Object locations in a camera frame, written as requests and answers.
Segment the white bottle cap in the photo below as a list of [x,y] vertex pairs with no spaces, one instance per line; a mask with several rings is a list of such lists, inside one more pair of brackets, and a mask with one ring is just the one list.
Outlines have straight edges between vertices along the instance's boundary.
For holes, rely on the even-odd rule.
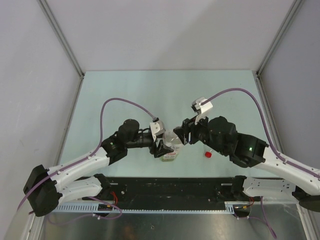
[[171,140],[172,141],[179,141],[180,138],[178,137],[178,135],[175,132],[171,133]]

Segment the red bottle cap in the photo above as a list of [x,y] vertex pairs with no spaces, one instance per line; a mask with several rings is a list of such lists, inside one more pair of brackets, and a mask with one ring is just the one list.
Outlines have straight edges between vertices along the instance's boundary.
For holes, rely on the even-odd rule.
[[206,158],[211,158],[211,157],[212,157],[212,153],[209,152],[209,151],[206,151],[206,152],[204,153],[204,156],[205,156]]

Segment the left aluminium frame post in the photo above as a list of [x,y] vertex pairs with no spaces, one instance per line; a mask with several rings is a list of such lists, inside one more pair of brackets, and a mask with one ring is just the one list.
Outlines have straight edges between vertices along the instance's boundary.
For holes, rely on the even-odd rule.
[[53,13],[49,3],[47,0],[37,0],[37,3],[42,10],[44,16],[46,17],[49,25],[51,26],[57,40],[59,41],[64,53],[66,54],[67,58],[69,59],[71,65],[73,66],[76,73],[82,78],[84,76],[84,72],[65,36],[65,34],[62,31],[62,28],[60,24],[57,21],[57,18],[55,17],[55,14]]

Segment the clear bottle red label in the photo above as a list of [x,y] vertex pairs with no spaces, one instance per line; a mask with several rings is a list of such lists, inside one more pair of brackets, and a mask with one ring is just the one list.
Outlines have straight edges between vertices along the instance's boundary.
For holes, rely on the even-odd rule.
[[208,159],[212,158],[214,154],[214,151],[212,149],[206,149],[204,151],[204,156]]

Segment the right aluminium frame post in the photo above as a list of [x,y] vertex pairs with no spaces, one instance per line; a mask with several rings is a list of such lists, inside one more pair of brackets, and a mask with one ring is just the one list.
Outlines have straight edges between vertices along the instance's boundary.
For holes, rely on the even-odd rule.
[[283,38],[285,37],[287,31],[291,27],[292,23],[294,22],[297,14],[299,13],[301,7],[305,3],[305,0],[294,0],[285,15],[279,29],[277,30],[269,48],[267,49],[267,52],[265,53],[261,63],[259,64],[257,70],[255,71],[256,75],[260,77],[265,70],[267,64],[272,59],[275,51],[280,46]]

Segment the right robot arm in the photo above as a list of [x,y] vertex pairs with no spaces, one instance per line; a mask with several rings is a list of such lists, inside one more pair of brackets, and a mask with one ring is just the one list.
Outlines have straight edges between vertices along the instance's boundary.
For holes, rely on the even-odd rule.
[[184,145],[202,142],[241,168],[257,168],[279,177],[270,184],[268,190],[261,191],[258,191],[261,187],[259,183],[254,184],[245,177],[242,183],[230,188],[230,194],[235,200],[242,201],[247,196],[287,194],[289,198],[297,199],[303,208],[319,212],[319,169],[284,155],[253,135],[239,133],[235,124],[223,116],[213,119],[205,117],[200,121],[187,118],[173,131]]

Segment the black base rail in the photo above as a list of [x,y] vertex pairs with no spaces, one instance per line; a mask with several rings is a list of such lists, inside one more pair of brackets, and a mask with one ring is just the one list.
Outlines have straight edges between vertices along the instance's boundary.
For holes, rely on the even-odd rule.
[[110,187],[96,198],[117,200],[130,209],[191,210],[222,206],[224,202],[260,202],[261,196],[243,192],[244,176],[219,178],[108,177]]

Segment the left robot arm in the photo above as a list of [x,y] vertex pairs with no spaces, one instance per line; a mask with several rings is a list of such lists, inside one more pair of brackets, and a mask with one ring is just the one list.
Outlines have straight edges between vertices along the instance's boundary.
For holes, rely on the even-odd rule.
[[155,158],[170,153],[171,149],[162,140],[165,131],[159,119],[153,120],[146,129],[140,129],[138,121],[127,119],[92,152],[66,164],[34,167],[23,188],[32,213],[43,217],[62,203],[79,198],[107,199],[111,185],[103,174],[95,174],[85,180],[81,177],[125,158],[129,149],[149,148]]

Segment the fruit tea bottle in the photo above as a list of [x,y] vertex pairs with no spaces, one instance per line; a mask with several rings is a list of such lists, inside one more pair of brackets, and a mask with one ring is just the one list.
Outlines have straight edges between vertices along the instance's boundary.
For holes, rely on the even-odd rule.
[[171,139],[172,132],[173,130],[168,130],[164,133],[164,136],[163,136],[163,143],[174,150],[172,153],[165,154],[160,158],[163,162],[174,161],[179,155],[180,150],[184,146],[180,139],[178,141],[172,141]]

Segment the aluminium frame post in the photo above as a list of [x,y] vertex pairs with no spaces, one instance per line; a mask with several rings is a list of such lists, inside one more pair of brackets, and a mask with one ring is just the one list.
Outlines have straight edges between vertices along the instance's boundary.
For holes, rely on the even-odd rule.
[[65,36],[65,34],[62,31],[62,28],[60,24],[57,21],[57,18],[55,17],[55,14],[53,13],[49,3],[47,0],[37,0],[37,3],[42,10],[44,16],[46,17],[49,25],[51,26],[57,40],[59,41],[64,53],[66,54],[67,58],[69,59],[71,65],[73,66],[76,73],[82,78],[84,76],[84,72]]
[[285,15],[279,29],[277,30],[269,48],[267,49],[267,52],[265,53],[261,63],[259,64],[257,70],[255,71],[256,75],[260,77],[265,70],[267,64],[272,59],[275,51],[280,46],[283,38],[285,37],[287,31],[291,27],[292,23],[294,22],[297,14],[299,13],[301,7],[305,3],[305,0],[294,0]]

